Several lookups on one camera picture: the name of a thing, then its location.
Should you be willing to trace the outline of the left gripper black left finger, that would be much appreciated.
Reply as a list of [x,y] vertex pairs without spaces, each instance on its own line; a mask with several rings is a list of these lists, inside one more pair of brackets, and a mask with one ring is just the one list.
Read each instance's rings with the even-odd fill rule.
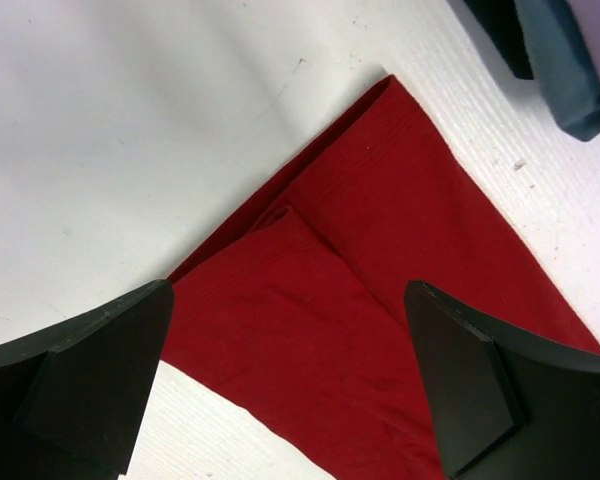
[[0,345],[0,479],[127,473],[174,307],[167,280]]

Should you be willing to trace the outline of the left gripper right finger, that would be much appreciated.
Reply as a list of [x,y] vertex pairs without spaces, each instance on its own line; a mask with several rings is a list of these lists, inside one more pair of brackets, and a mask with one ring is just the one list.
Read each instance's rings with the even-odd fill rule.
[[600,355],[424,281],[404,305],[449,479],[600,479]]

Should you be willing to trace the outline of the red shirt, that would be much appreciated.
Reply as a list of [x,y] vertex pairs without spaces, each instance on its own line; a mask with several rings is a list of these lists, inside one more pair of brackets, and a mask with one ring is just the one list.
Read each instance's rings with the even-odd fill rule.
[[174,271],[162,357],[336,478],[439,479],[403,304],[416,279],[600,353],[416,100],[388,76]]

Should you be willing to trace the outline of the blue shirt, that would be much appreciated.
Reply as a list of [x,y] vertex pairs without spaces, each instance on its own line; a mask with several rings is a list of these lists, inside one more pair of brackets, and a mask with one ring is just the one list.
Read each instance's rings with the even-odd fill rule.
[[588,142],[600,134],[600,79],[565,1],[517,1],[532,73],[557,126]]

